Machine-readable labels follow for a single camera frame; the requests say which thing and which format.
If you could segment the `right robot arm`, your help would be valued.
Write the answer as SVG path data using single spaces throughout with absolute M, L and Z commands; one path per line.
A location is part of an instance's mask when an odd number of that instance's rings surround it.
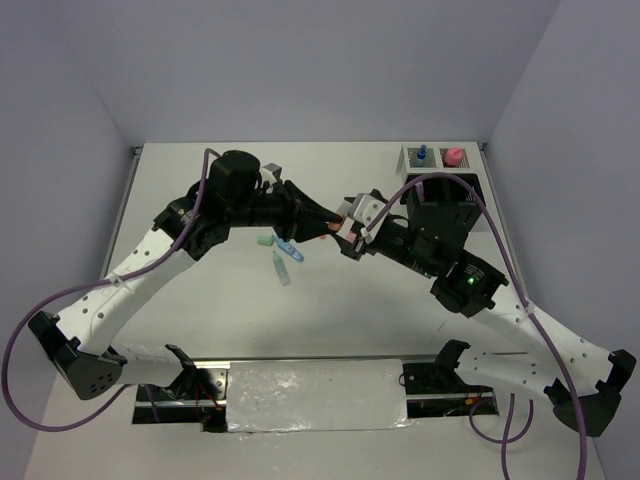
M 471 359 L 469 345 L 451 340 L 438 355 L 436 383 L 457 391 L 475 379 L 497 380 L 547 399 L 570 429 L 599 437 L 613 420 L 636 366 L 626 350 L 608 351 L 536 307 L 517 286 L 512 265 L 498 269 L 465 248 L 487 210 L 457 175 L 420 178 L 391 199 L 373 189 L 345 198 L 352 220 L 341 252 L 354 260 L 380 254 L 432 279 L 434 298 L 449 312 L 485 325 L 534 358 L 530 367 Z

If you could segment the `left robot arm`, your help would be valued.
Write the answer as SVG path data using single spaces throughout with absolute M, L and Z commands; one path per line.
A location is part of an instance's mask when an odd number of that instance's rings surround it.
M 28 322 L 46 356 L 81 400 L 116 384 L 151 384 L 182 399 L 195 389 L 198 369 L 179 347 L 117 346 L 115 337 L 172 279 L 193 267 L 234 227 L 271 227 L 302 243 L 329 233 L 340 216 L 291 181 L 281 181 L 250 153 L 204 152 L 203 176 L 154 219 L 133 251 L 95 287 L 56 314 Z

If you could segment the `green highlighter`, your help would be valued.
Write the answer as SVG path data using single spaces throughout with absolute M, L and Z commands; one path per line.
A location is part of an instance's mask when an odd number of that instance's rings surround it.
M 286 265 L 284 263 L 284 260 L 276 251 L 272 252 L 272 263 L 280 284 L 282 286 L 290 285 L 291 279 L 287 271 Z

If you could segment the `purple highlighter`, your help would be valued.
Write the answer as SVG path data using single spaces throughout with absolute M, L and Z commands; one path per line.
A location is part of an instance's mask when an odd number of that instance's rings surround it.
M 425 202 L 423 184 L 422 183 L 417 183 L 415 185 L 415 190 L 416 190 L 416 196 L 417 196 L 418 202 L 420 204 L 423 204 Z

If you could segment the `orange tip grey highlighter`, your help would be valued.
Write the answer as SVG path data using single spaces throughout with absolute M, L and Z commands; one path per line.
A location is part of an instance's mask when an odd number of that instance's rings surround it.
M 343 200 L 342 203 L 340 204 L 340 206 L 338 207 L 338 209 L 336 210 L 336 213 L 343 219 L 347 218 L 349 216 L 349 212 L 351 210 L 352 207 L 352 203 L 347 201 L 347 200 Z

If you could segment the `green highlighter cap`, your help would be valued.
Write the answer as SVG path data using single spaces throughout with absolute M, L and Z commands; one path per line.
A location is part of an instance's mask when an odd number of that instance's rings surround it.
M 274 238 L 272 236 L 267 236 L 267 235 L 259 235 L 256 238 L 256 241 L 259 245 L 262 245 L 262 246 L 272 246 L 274 244 Z

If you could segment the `pink cap glue bottle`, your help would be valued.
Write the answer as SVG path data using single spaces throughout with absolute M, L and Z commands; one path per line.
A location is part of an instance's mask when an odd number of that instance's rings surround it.
M 464 160 L 464 150 L 461 148 L 449 148 L 444 155 L 444 164 L 450 168 L 458 167 Z

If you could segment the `blue cap clear bottle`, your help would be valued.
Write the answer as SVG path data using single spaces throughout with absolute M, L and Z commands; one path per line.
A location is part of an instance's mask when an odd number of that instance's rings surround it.
M 421 145 L 415 154 L 415 166 L 419 168 L 423 168 L 427 165 L 426 156 L 427 156 L 428 148 L 426 145 Z

